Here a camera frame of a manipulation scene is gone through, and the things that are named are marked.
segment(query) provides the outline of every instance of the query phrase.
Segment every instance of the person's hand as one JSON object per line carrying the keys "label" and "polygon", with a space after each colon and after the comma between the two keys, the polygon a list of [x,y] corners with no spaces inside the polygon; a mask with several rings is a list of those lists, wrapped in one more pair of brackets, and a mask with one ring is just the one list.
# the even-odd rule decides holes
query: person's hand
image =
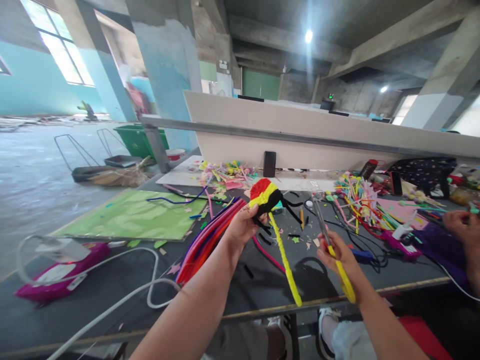
{"label": "person's hand", "polygon": [[318,238],[320,239],[320,247],[317,249],[316,253],[320,258],[321,262],[324,263],[338,276],[340,275],[336,261],[338,260],[341,262],[341,264],[343,265],[343,269],[345,270],[348,278],[350,279],[353,291],[355,291],[357,302],[360,303],[365,297],[364,293],[366,291],[375,290],[373,290],[372,285],[370,284],[364,272],[360,268],[357,259],[355,259],[353,252],[345,244],[343,239],[336,232],[333,231],[328,232],[328,237],[330,238],[330,243],[333,247],[333,250],[335,251],[336,257],[330,255],[328,244],[323,234],[320,234],[318,236]]}
{"label": "person's hand", "polygon": [[[252,208],[248,204],[242,207],[231,220],[223,236],[244,246],[259,230],[259,226],[255,225],[252,220],[258,211],[259,206],[257,204]],[[267,223],[266,213],[260,216],[260,221],[263,224]]]}
{"label": "person's hand", "polygon": [[451,211],[443,216],[445,228],[469,249],[480,249],[480,219],[468,211]]}

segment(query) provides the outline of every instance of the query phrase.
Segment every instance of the green mat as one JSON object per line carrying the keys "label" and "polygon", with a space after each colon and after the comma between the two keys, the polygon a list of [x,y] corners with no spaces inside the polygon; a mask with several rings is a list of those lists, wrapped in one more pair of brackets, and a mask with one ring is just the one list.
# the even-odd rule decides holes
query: green mat
{"label": "green mat", "polygon": [[171,204],[186,199],[170,192],[126,190],[102,205],[53,233],[54,236],[82,236],[134,239],[182,240],[206,205],[206,200],[189,204]]}

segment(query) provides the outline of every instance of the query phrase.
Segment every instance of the bag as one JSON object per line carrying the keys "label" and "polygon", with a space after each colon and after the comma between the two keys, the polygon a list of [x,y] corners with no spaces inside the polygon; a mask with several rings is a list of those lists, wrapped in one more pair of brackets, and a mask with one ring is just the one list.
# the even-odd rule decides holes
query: bag
{"label": "bag", "polygon": [[[400,177],[423,191],[432,199],[448,199],[450,187],[448,176],[457,167],[457,159],[454,157],[424,157],[404,159],[394,163],[387,171],[399,172]],[[431,191],[440,185],[443,197],[432,196]]]}

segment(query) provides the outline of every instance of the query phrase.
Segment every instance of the mobile phone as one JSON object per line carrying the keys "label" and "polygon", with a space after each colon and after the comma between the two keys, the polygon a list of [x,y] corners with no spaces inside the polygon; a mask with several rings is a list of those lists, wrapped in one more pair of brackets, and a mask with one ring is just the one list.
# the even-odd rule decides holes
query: mobile phone
{"label": "mobile phone", "polygon": [[277,162],[277,153],[274,151],[265,151],[263,154],[263,177],[275,177],[275,164]]}
{"label": "mobile phone", "polygon": [[391,194],[393,196],[402,196],[404,194],[402,190],[402,179],[398,171],[390,171],[391,182]]}

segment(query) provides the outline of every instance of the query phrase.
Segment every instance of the pants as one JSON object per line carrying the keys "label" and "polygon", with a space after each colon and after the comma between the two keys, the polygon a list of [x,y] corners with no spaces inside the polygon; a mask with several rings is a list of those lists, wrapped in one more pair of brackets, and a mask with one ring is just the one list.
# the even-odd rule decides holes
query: pants
{"label": "pants", "polygon": [[[202,360],[265,360],[269,338],[253,321],[220,326]],[[375,360],[372,342],[363,322],[343,321],[333,332],[336,360]]]}

